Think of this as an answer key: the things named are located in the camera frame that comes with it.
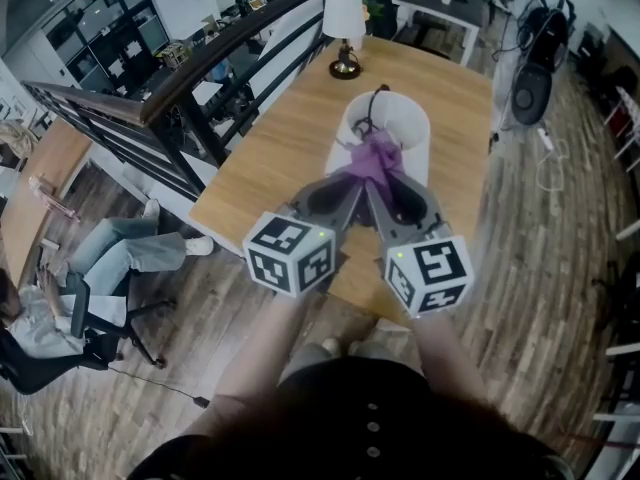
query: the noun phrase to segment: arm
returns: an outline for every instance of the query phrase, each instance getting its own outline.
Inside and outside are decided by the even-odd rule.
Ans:
[[[462,347],[448,313],[412,320],[412,328],[422,372],[433,391],[486,403],[487,390],[480,371]]]
[[[225,368],[209,407],[184,435],[214,435],[224,420],[275,391],[306,314],[305,299],[276,295]]]
[[[38,284],[44,292],[44,296],[49,303],[49,308],[51,308],[53,316],[56,318],[64,316],[64,313],[62,311],[62,301],[60,300],[60,291],[58,289],[56,278],[53,277],[53,274],[46,269],[39,269],[36,273],[36,276],[38,277]]]

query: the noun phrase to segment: wooden desk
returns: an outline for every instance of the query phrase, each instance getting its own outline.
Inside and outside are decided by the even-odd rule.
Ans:
[[[56,119],[44,134],[24,170],[0,219],[9,275],[20,287],[30,274],[30,258],[46,230],[49,210],[29,189],[29,177],[42,175],[62,197],[68,185],[83,165],[91,140],[61,118]]]
[[[261,117],[191,210],[191,217],[241,247],[264,211],[290,201],[323,177],[347,104],[386,83],[419,103],[431,120],[429,186],[454,233],[470,245],[480,207],[491,115],[487,78],[408,46],[364,38],[364,68],[350,81],[332,78],[337,41],[289,86]],[[373,260],[379,241],[354,226],[342,251],[350,258],[330,293],[366,311],[402,322],[399,303]]]

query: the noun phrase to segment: cable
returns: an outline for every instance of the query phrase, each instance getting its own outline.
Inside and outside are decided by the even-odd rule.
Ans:
[[[542,27],[540,27],[540,30],[538,30],[538,33],[535,35],[535,37],[533,38],[533,40],[530,42],[530,44],[535,44],[536,41],[538,40],[538,38],[542,35],[542,33],[545,31],[545,29],[547,28],[547,25],[549,25],[549,23],[551,22],[551,20],[553,19],[553,17],[558,13],[558,12],[562,12],[560,10],[556,10],[553,9],[549,12],[549,15],[547,16],[547,20],[544,22],[544,24],[542,25]],[[531,50],[529,50],[526,54],[526,56],[520,56],[520,59],[518,61],[519,67],[522,67],[524,65],[526,65],[529,61],[529,56],[531,55]],[[500,126],[498,127],[498,129],[500,131],[505,131],[503,130],[503,126],[504,126],[504,121],[506,118],[506,114],[507,114],[507,109],[509,108],[509,103],[511,101],[511,94],[513,93],[513,88],[515,87],[516,84],[516,80],[518,79],[518,73],[520,72],[520,69],[516,69],[516,71],[513,74],[513,80],[511,81],[511,88],[509,89],[509,94],[507,95],[507,103],[505,104],[504,108],[502,109],[502,117],[500,119]]]
[[[389,90],[391,89],[389,89],[389,86],[386,84],[382,84],[380,87],[378,87],[373,93],[373,95],[371,96],[371,99],[369,100],[369,110],[367,111],[367,117],[358,119],[351,127],[351,131],[354,134],[356,134],[357,132],[360,132],[360,139],[364,139],[364,137],[371,134],[373,130],[379,130],[379,128],[375,124],[373,124],[373,119],[371,118],[371,114],[373,112],[373,102],[376,99],[376,96],[380,93],[380,91],[389,91]],[[360,129],[360,126],[364,123],[366,123],[368,126],[366,132],[363,132]]]
[[[518,48],[522,49],[522,45],[520,44],[520,31],[524,28],[524,24],[521,25],[520,22],[521,20],[526,20],[525,16],[527,15],[527,11],[529,10],[529,7],[533,3],[533,1],[534,0],[529,0],[529,3],[525,6],[524,11],[522,11],[522,14],[520,14],[520,16],[516,18],[516,24],[518,25],[518,32],[516,34],[516,43],[517,43],[516,46],[514,46],[513,48],[509,48],[508,50],[503,50],[502,48],[504,46],[504,38],[507,34],[507,27],[509,26],[509,21],[511,20],[511,18],[513,18],[513,14],[510,13],[509,16],[507,17],[507,22],[504,24],[504,29],[502,31],[502,40],[500,41],[500,49],[496,50],[491,54],[491,58],[494,60],[494,62],[498,62],[498,57],[497,57],[498,54],[512,52],[514,50],[517,50]]]
[[[22,393],[18,393],[18,405],[20,407],[20,421],[22,422],[22,429],[24,433],[29,437],[33,436],[33,426],[31,425],[31,418],[27,416],[27,402],[26,397]]]
[[[191,398],[191,400],[193,400],[193,403],[196,404],[198,407],[207,407],[209,405],[209,400],[207,400],[206,398],[203,398],[201,396],[191,396],[189,393],[185,393],[184,391],[181,391],[179,389],[176,388],[171,388],[169,386],[167,386],[166,384],[162,384],[161,382],[156,382],[154,380],[150,380],[150,379],[143,379],[142,377],[138,377],[137,375],[133,375],[132,373],[127,373],[127,372],[123,372],[122,370],[117,370],[116,368],[113,368],[112,366],[108,367],[109,370],[113,370],[114,372],[117,373],[122,373],[123,375],[126,375],[127,377],[131,377],[132,379],[138,379],[138,380],[142,380],[144,382],[148,382],[150,384],[155,384],[156,386],[160,386],[163,387],[165,389],[168,389],[169,391],[175,391],[176,393],[180,393],[181,395],[187,396],[189,398]]]
[[[536,146],[536,156],[538,156],[537,150],[538,150],[538,146]],[[544,164],[549,158],[551,158],[554,153],[556,153],[556,157],[558,160],[558,170],[560,171],[560,183],[558,184],[557,187],[545,187],[542,183],[540,183],[540,171],[542,170],[542,164]],[[569,158],[569,144],[564,139],[558,139],[556,146],[551,151],[548,151],[547,154],[542,157],[542,160],[538,162],[538,166],[536,167],[536,185],[540,190],[544,190],[545,192],[549,192],[549,193],[564,191],[565,182],[564,182],[564,168],[562,166],[562,161],[567,160],[568,158]]]

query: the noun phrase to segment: black metal railing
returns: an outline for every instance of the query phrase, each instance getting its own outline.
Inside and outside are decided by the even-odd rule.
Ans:
[[[260,31],[309,0],[274,0],[252,12],[236,24],[227,26],[209,44],[192,56],[155,88],[144,102],[51,84],[24,82],[31,95],[72,126],[127,162],[179,194],[196,200],[204,183],[185,156],[185,137],[189,136],[204,151],[204,160],[220,167],[227,158],[225,146],[236,133],[246,133],[258,115],[258,108],[296,71],[301,71],[330,40],[321,33],[322,12],[292,31],[226,90],[218,93],[207,109],[192,94],[194,88],[220,62],[251,40]],[[214,130],[214,116],[239,94],[246,93],[249,80],[271,63],[280,52],[305,32],[313,30],[306,48],[260,92],[244,98],[244,108],[234,112],[233,123],[220,137]],[[167,116],[178,110],[181,130],[168,125]]]

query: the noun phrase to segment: hand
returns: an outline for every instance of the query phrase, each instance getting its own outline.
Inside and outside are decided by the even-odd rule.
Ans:
[[[56,278],[53,277],[53,274],[46,268],[40,268],[36,272],[36,277],[47,300],[49,302],[57,301],[59,295],[58,283],[56,282]]]

